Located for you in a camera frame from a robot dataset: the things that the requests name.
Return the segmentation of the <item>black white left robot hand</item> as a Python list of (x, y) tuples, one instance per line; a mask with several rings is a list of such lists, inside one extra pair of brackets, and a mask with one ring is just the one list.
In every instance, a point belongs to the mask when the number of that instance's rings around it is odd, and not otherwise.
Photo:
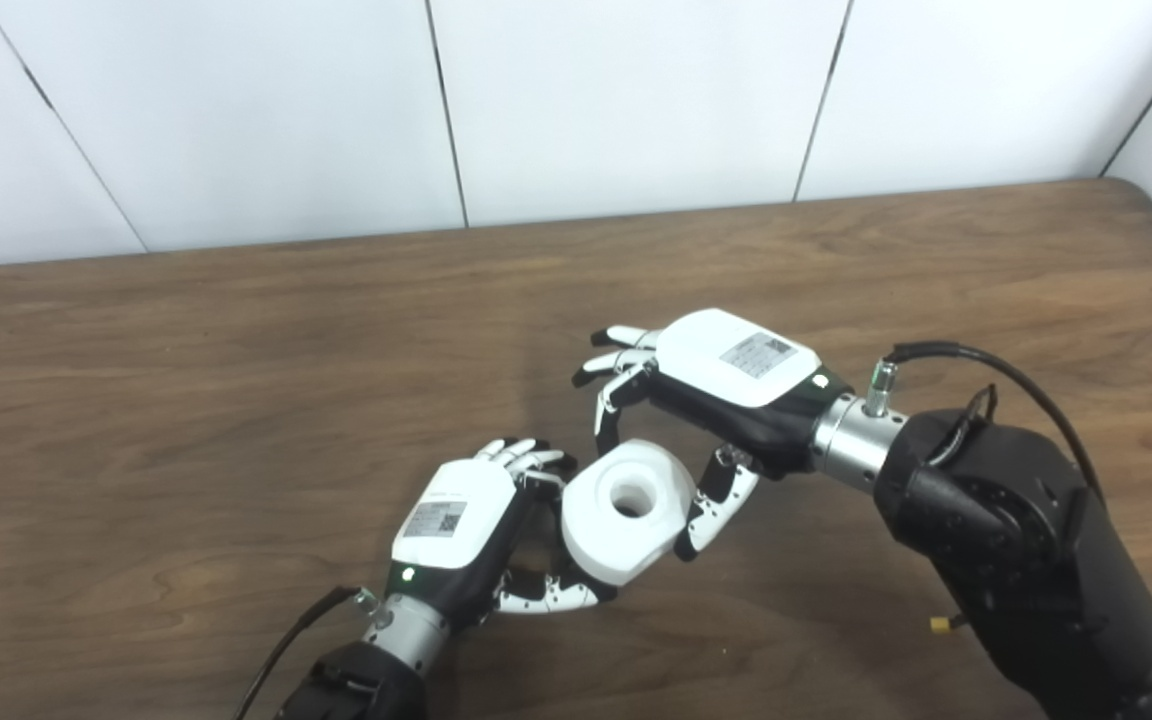
[(548, 570), (511, 564), (535, 511), (561, 515), (577, 465), (535, 438), (493, 439), (444, 462), (397, 530), (384, 596), (429, 606), (453, 635), (495, 612), (553, 614), (616, 600), (620, 588), (581, 569), (563, 539)]

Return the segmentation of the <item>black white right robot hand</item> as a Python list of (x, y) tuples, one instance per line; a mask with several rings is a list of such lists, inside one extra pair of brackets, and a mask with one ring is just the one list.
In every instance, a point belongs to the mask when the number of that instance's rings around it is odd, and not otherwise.
[(602, 379), (594, 442), (621, 442), (627, 407), (649, 402), (717, 437), (707, 469), (687, 507), (675, 553), (692, 561), (708, 547), (760, 480), (814, 470), (814, 432), (851, 386), (812, 348), (741, 316), (710, 306), (649, 331), (609, 325), (591, 344), (602, 355), (573, 373), (573, 387)]

